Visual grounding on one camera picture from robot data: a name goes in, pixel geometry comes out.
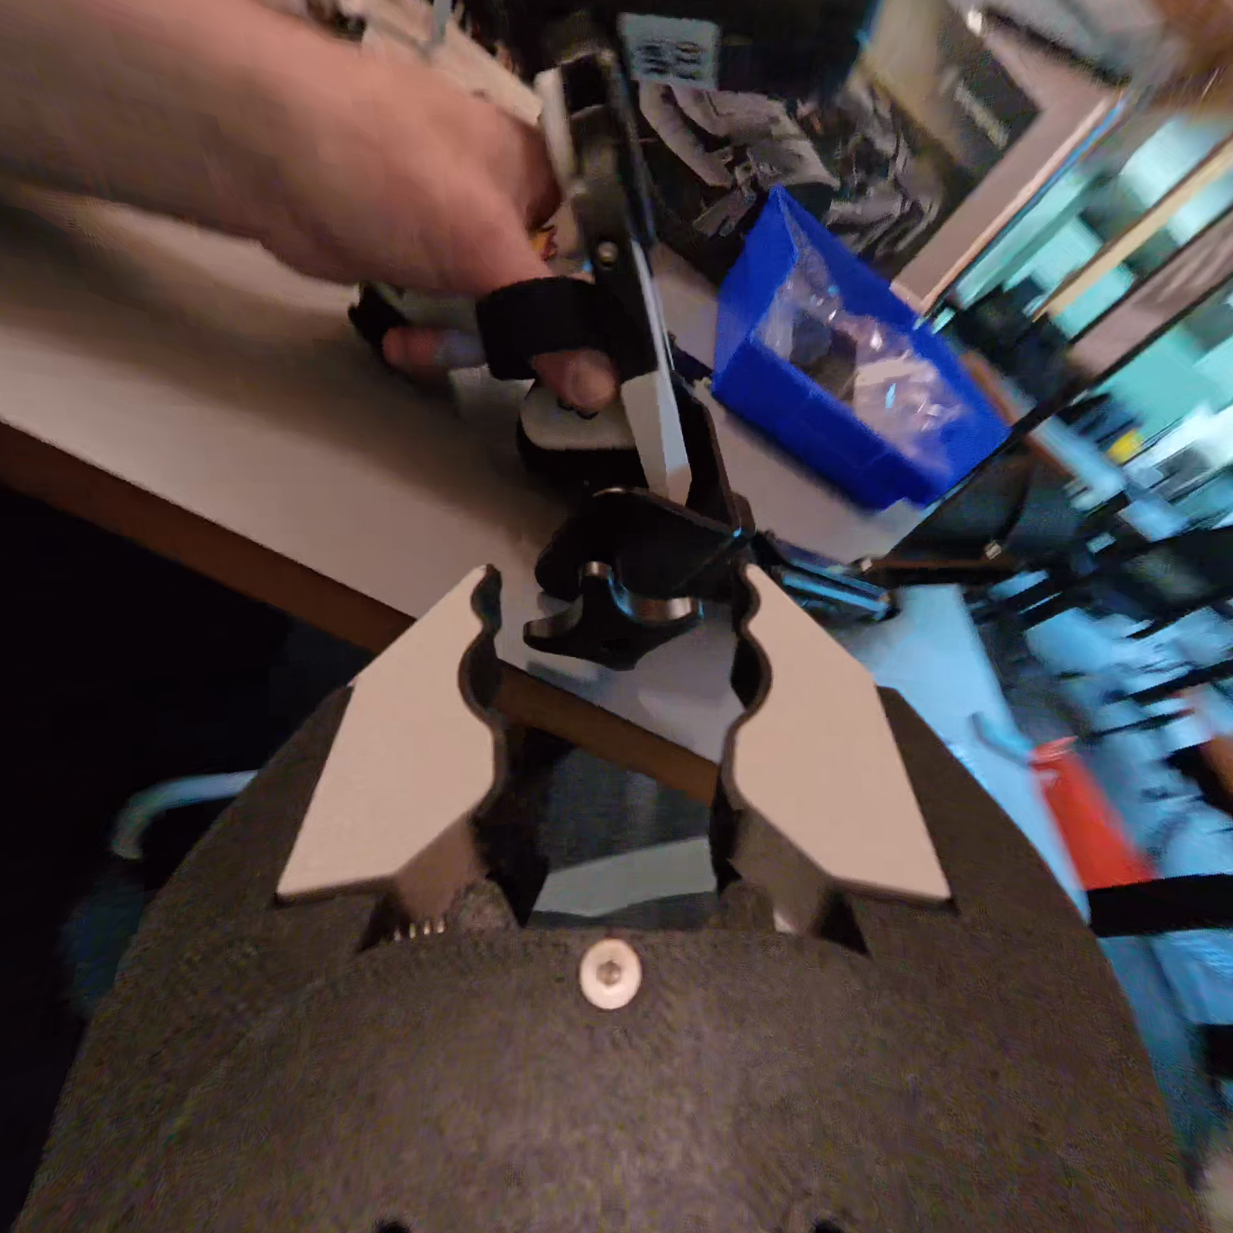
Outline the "person's left hand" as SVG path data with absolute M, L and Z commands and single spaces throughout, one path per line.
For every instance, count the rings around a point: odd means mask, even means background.
M 163 211 L 335 283 L 478 299 L 550 277 L 544 142 L 492 103 L 255 3 L 170 4 L 148 38 L 205 175 Z

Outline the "clear plastic bag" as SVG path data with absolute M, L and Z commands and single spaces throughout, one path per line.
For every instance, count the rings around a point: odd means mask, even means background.
M 757 339 L 901 454 L 938 468 L 958 396 L 910 335 L 854 313 L 817 247 L 787 220 L 794 266 L 772 297 Z

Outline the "printed lego box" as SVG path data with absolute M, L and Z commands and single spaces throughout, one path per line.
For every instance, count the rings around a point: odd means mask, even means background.
M 1038 119 L 999 68 L 947 66 L 922 123 L 854 69 L 828 101 L 637 87 L 657 238 L 723 282 L 772 189 L 894 280 Z

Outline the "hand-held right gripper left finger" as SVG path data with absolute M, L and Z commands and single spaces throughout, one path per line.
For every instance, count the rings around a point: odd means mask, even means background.
M 493 565 L 472 568 L 352 680 L 280 903 L 373 891 L 428 922 L 484 878 L 475 823 L 506 774 L 500 592 Z

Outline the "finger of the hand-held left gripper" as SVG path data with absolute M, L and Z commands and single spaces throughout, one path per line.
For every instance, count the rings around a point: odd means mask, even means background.
M 669 502 L 685 503 L 691 470 L 675 402 L 666 323 L 649 260 L 638 241 L 632 242 L 631 257 L 637 276 L 638 305 L 650 330 L 652 360 L 647 361 L 646 373 L 622 382 L 621 402 L 647 487 Z

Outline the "black desk clamp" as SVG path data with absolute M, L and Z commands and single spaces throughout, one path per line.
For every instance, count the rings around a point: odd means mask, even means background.
M 581 501 L 534 564 L 539 590 L 562 609 L 522 627 L 531 650 L 631 671 L 731 597 L 756 523 L 729 486 L 709 410 L 684 377 L 672 393 L 691 470 L 685 502 L 644 487 Z

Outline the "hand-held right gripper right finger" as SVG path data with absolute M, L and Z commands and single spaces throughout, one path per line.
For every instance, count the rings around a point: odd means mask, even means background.
M 719 771 L 725 854 L 775 928 L 819 935 L 841 895 L 942 907 L 951 887 L 879 688 L 760 567 L 734 577 L 732 690 Z

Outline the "blue plastic bin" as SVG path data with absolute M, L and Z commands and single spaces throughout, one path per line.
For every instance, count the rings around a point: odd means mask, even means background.
M 787 220 L 800 225 L 822 252 L 848 308 L 907 332 L 958 396 L 963 412 L 944 432 L 945 452 L 939 467 L 901 454 L 856 420 L 844 404 L 759 342 L 757 327 L 794 266 Z M 795 462 L 872 511 L 897 502 L 930 505 L 960 486 L 1010 437 L 1008 424 L 947 341 L 782 188 L 772 189 L 740 257 L 719 286 L 713 395 Z

